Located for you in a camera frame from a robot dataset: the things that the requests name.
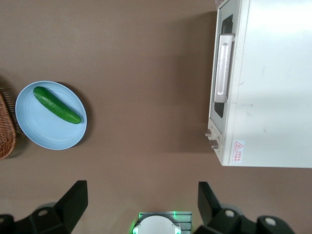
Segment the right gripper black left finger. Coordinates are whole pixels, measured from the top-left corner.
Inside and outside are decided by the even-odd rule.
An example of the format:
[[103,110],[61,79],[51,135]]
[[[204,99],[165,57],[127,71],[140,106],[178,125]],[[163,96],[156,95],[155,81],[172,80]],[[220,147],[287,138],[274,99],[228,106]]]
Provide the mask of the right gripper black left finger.
[[44,206],[15,221],[0,215],[2,234],[70,234],[88,206],[87,181],[77,181],[52,207]]

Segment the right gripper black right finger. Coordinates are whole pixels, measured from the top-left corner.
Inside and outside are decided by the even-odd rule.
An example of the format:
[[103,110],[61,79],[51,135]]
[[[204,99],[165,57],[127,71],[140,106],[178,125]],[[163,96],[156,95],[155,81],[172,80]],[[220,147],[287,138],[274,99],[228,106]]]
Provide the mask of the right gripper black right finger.
[[263,215],[256,222],[237,210],[221,207],[208,182],[198,183],[197,206],[203,225],[197,234],[293,234],[293,229],[282,219]]

